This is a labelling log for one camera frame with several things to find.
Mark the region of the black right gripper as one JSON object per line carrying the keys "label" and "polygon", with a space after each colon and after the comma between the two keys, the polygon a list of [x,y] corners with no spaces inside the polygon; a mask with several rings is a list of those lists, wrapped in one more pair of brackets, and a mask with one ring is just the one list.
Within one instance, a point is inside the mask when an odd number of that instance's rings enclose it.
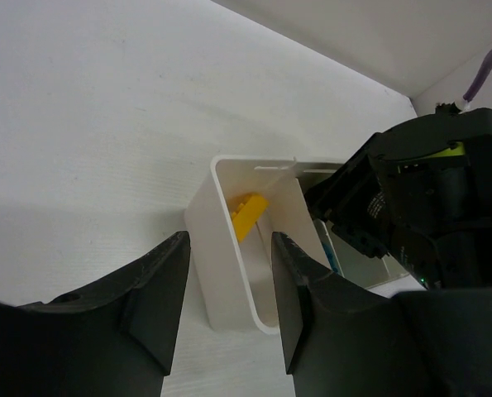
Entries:
{"label": "black right gripper", "polygon": [[492,109],[377,132],[305,194],[308,211],[427,289],[492,288]]}

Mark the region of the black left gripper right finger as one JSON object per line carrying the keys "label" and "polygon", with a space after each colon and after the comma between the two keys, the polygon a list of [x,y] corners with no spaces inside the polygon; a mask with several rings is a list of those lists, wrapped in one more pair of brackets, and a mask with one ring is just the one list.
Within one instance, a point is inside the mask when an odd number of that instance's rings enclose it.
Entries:
{"label": "black left gripper right finger", "polygon": [[298,396],[492,396],[492,290],[374,294],[282,232],[272,271]]}

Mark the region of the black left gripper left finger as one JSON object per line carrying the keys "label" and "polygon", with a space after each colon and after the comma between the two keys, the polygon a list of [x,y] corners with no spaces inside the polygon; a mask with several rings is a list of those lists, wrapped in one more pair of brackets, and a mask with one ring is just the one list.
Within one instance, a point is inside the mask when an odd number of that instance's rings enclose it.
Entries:
{"label": "black left gripper left finger", "polygon": [[176,232],[47,304],[0,303],[0,396],[160,395],[189,260],[189,235]]}

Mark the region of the cyan rounded lego piece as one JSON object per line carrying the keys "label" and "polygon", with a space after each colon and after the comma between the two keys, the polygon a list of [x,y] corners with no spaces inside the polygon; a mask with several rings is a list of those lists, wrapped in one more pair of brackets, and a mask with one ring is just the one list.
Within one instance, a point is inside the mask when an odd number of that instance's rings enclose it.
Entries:
{"label": "cyan rounded lego piece", "polygon": [[325,252],[325,255],[327,257],[328,263],[329,263],[332,271],[335,272],[336,274],[338,274],[339,268],[337,265],[337,259],[336,259],[336,255],[335,255],[334,250],[332,249],[332,247],[330,245],[328,245],[325,242],[322,243],[322,248]]}

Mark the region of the yellow long lego brick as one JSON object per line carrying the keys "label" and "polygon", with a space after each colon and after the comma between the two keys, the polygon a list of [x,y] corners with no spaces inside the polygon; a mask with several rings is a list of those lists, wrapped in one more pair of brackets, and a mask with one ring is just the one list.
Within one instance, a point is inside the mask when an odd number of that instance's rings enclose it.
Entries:
{"label": "yellow long lego brick", "polygon": [[260,194],[247,194],[231,213],[234,233],[242,242],[269,206],[269,201]]}

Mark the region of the white three-compartment container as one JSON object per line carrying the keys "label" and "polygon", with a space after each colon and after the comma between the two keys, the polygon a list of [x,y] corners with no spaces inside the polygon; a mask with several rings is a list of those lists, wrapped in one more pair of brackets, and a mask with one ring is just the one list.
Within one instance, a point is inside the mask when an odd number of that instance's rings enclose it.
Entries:
{"label": "white three-compartment container", "polygon": [[[339,160],[324,159],[213,158],[184,219],[208,321],[214,330],[278,333],[271,269],[273,232],[287,234],[315,261],[331,269],[322,248],[322,243],[327,243],[335,252],[339,275],[382,296],[418,288],[394,258],[363,256],[335,236],[328,225],[312,220],[305,192],[341,165]],[[262,195],[269,206],[246,238],[238,242],[231,213],[247,194]]]}

